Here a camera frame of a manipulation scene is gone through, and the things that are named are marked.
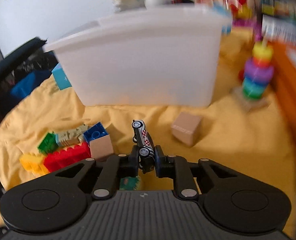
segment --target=yellow blanket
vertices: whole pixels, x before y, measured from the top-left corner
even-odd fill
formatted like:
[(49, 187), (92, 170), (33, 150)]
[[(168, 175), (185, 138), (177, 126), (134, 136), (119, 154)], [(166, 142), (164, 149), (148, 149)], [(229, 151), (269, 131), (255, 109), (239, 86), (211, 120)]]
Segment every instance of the yellow blanket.
[[(239, 85), (238, 70), (249, 57), (249, 36), (224, 37), (218, 65), (213, 104), (208, 108), (181, 106), (85, 107), (73, 88), (60, 91), (53, 79), (45, 80), (14, 108), (0, 125), (0, 181), (5, 189), (35, 178), (23, 169), (19, 157), (38, 153), (37, 146), (48, 131), (59, 132), (82, 123), (102, 122), (111, 135), (115, 153), (129, 153), (133, 142), (133, 119), (143, 119), (155, 145), (165, 154), (190, 162), (209, 158), (283, 190), (291, 200), (292, 213), (284, 231), (294, 236), (296, 217), (295, 152), (274, 94), (268, 108), (246, 114), (230, 88)], [(171, 136), (170, 125), (181, 111), (204, 117), (199, 142), (186, 147)], [(143, 189), (171, 189), (170, 179), (154, 172), (142, 176)]]

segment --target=white wall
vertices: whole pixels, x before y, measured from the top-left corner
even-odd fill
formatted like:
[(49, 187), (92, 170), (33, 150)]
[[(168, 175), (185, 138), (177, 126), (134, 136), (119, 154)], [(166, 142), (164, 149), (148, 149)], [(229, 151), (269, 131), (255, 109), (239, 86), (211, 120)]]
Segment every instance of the white wall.
[(0, 0), (0, 49), (9, 54), (29, 39), (49, 41), (114, 12), (111, 0)]

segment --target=toy box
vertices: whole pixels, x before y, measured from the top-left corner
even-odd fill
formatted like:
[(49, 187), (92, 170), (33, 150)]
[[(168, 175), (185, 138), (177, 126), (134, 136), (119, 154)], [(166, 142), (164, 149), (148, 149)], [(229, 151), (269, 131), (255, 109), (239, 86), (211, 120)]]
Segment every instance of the toy box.
[(55, 66), (52, 73), (60, 90), (71, 87), (71, 84), (60, 63)]
[(221, 32), (231, 17), (185, 4), (130, 10), (99, 23), (45, 45), (65, 62), (83, 105), (210, 104)]

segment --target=white toy car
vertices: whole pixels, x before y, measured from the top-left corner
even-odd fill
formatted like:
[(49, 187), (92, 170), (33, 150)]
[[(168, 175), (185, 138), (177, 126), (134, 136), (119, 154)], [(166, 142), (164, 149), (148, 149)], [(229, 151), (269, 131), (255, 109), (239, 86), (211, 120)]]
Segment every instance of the white toy car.
[(133, 120), (131, 126), (134, 129), (132, 140), (139, 147), (139, 167), (143, 173), (152, 171), (155, 163), (155, 146), (146, 130), (145, 123), (143, 120)]

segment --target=ridged black surface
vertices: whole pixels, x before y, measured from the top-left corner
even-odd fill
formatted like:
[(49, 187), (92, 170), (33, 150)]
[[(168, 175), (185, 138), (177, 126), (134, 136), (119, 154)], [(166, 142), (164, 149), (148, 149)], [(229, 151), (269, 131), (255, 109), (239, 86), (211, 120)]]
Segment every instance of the ridged black surface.
[(172, 191), (118, 191), (109, 200), (93, 202), (71, 227), (39, 236), (10, 231), (3, 240), (286, 240), (281, 232), (240, 236), (212, 223), (198, 205), (181, 201)]

